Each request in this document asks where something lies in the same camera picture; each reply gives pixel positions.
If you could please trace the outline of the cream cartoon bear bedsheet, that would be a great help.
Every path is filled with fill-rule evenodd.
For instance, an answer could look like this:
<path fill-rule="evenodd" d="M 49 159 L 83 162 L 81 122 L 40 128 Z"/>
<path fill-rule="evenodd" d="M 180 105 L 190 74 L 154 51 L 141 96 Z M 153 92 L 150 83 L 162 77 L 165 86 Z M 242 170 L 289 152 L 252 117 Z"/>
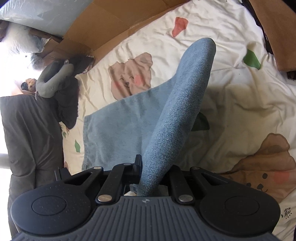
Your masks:
<path fill-rule="evenodd" d="M 173 76 L 185 50 L 205 37 L 217 47 L 201 107 L 210 128 L 190 135 L 182 166 L 233 170 L 240 182 L 272 195 L 281 209 L 273 233 L 293 240 L 295 82 L 277 70 L 262 31 L 238 1 L 190 1 L 138 30 L 78 75 L 77 122 L 62 132 L 65 165 L 71 174 L 82 170 L 84 118 L 115 101 L 109 67 L 147 53 L 151 87 L 156 87 Z"/>

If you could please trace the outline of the dark grey pillow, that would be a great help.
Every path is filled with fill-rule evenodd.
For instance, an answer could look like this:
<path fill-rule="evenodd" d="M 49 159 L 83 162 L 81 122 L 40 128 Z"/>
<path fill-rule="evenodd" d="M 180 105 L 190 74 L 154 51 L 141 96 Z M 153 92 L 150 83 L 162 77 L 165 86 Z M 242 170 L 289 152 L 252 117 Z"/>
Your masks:
<path fill-rule="evenodd" d="M 64 165 L 63 138 L 48 101 L 21 94 L 1 98 L 11 170 L 8 208 L 21 194 L 55 181 Z"/>

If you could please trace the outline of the small plush toy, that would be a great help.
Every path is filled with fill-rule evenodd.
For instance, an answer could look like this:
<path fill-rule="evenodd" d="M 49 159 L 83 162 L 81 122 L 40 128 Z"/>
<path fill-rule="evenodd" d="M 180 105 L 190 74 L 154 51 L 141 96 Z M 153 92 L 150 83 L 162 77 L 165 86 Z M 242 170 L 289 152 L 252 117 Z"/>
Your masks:
<path fill-rule="evenodd" d="M 21 84 L 21 90 L 26 91 L 29 93 L 35 93 L 36 92 L 36 79 L 29 78 L 25 82 Z"/>

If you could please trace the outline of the light blue denim pants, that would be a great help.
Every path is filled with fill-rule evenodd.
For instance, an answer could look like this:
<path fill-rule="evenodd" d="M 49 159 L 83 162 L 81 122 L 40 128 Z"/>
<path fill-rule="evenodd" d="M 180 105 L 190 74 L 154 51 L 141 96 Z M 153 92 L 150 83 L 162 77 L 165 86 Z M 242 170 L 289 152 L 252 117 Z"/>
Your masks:
<path fill-rule="evenodd" d="M 190 132 L 209 129 L 200 109 L 215 53 L 212 39 L 199 39 L 184 52 L 170 80 L 86 116 L 82 169 L 110 170 L 141 155 L 136 192 L 151 195 L 177 161 Z"/>

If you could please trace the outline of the brown cardboard sheet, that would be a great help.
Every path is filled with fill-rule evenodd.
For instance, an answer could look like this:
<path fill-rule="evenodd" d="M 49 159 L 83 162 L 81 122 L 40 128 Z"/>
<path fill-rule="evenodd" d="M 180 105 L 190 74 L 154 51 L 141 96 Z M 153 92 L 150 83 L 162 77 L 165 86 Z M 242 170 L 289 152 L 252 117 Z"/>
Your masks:
<path fill-rule="evenodd" d="M 54 37 L 41 53 L 44 65 L 75 55 L 100 61 L 122 40 L 185 1 L 93 1 L 63 38 Z"/>

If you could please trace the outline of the white quilt bundle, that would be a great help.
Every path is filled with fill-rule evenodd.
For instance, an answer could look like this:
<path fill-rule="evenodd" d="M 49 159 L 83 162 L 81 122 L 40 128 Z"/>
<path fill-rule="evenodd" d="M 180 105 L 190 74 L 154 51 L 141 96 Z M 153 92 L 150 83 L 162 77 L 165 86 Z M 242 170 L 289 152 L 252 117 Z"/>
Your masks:
<path fill-rule="evenodd" d="M 34 70 L 44 69 L 45 63 L 42 57 L 38 56 L 44 51 L 48 38 L 38 37 L 30 33 L 31 28 L 9 23 L 6 36 L 2 42 L 9 53 L 27 68 Z"/>

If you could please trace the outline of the black garment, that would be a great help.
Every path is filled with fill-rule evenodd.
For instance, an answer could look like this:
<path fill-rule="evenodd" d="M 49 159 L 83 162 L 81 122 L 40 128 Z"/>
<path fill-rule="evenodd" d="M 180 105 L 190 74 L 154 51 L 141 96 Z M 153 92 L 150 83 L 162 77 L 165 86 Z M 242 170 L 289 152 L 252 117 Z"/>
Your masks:
<path fill-rule="evenodd" d="M 69 60 L 74 66 L 73 73 L 59 84 L 53 97 L 53 113 L 58 122 L 62 122 L 68 129 L 72 129 L 78 116 L 79 84 L 75 77 L 87 70 L 94 59 L 89 56 L 78 55 Z"/>

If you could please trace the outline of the grey neck pillow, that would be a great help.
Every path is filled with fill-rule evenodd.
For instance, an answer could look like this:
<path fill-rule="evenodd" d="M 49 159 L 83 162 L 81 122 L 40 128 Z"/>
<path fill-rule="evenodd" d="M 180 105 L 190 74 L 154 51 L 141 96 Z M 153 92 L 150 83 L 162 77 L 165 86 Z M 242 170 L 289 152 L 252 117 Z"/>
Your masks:
<path fill-rule="evenodd" d="M 54 61 L 49 64 L 36 81 L 35 96 L 51 98 L 59 85 L 74 73 L 74 65 L 66 61 Z"/>

